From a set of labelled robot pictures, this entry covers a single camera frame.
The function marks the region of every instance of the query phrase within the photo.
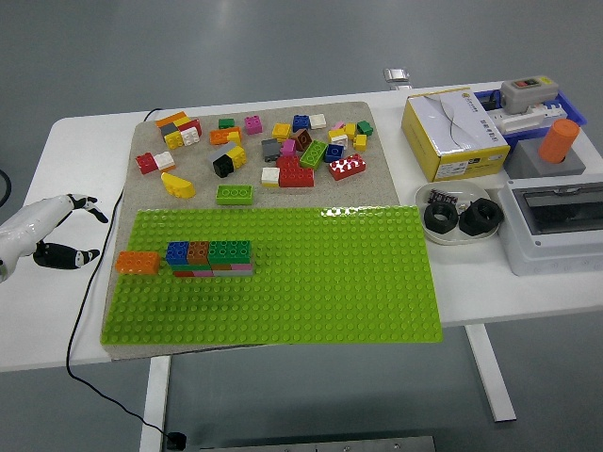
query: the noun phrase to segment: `cardboard box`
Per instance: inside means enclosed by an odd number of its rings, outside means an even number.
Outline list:
[[[402,129],[430,182],[495,174],[510,149],[469,88],[409,97]]]

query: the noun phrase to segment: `orange cylinder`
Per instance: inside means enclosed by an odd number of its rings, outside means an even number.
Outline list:
[[[538,155],[548,163],[561,163],[579,133],[579,125],[572,120],[556,120],[538,148]]]

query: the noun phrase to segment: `lime green baseplate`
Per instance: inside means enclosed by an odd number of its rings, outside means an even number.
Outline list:
[[[416,207],[139,211],[129,250],[250,240],[252,277],[120,275],[105,345],[439,342]]]

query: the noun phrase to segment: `pink lego brick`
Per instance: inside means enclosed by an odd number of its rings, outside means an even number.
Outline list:
[[[247,135],[261,134],[262,131],[263,127],[259,116],[255,115],[245,118],[245,132],[247,132]]]
[[[292,157],[295,154],[295,139],[286,139],[281,147],[281,155],[285,157]]]

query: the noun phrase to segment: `gray device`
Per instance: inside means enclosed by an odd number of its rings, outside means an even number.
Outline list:
[[[552,101],[559,94],[559,85],[543,75],[502,82],[500,105],[510,114],[525,113],[531,105]]]
[[[603,270],[603,174],[511,180],[498,200],[515,275]]]

